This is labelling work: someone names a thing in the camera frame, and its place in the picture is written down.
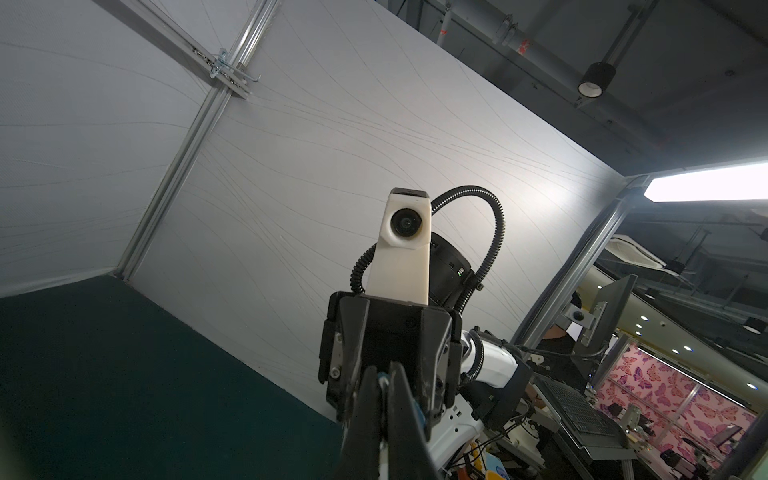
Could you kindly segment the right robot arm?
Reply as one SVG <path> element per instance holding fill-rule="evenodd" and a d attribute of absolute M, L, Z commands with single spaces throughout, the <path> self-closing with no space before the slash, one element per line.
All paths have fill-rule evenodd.
<path fill-rule="evenodd" d="M 465 197 L 494 217 L 478 267 L 432 230 L 434 214 Z M 480 477 L 487 446 L 524 421 L 531 369 L 516 347 L 462 319 L 504 235 L 502 205 L 483 187 L 436 198 L 391 190 L 376 243 L 349 289 L 331 295 L 323 325 L 318 378 L 344 429 L 335 478 Z"/>

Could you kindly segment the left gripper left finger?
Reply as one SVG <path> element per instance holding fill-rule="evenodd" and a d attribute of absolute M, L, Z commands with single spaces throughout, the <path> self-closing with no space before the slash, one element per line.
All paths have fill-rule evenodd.
<path fill-rule="evenodd" d="M 378 479 L 382 430 L 381 388 L 378 371 L 364 371 L 342 445 L 334 479 Z"/>

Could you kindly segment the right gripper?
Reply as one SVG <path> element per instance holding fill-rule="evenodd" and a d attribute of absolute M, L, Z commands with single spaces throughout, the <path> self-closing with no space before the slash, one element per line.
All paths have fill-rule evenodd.
<path fill-rule="evenodd" d="M 454 310 L 339 291 L 323 324 L 318 380 L 340 422 L 351 417 L 364 370 L 403 366 L 425 427 L 454 404 L 462 362 L 462 318 Z"/>

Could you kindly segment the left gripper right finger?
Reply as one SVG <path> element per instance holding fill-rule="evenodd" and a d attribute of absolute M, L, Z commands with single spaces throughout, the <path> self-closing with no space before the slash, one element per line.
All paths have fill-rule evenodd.
<path fill-rule="evenodd" d="M 427 448 L 419 411 L 403 365 L 392 362 L 386 395 L 389 479 L 439 478 Z"/>

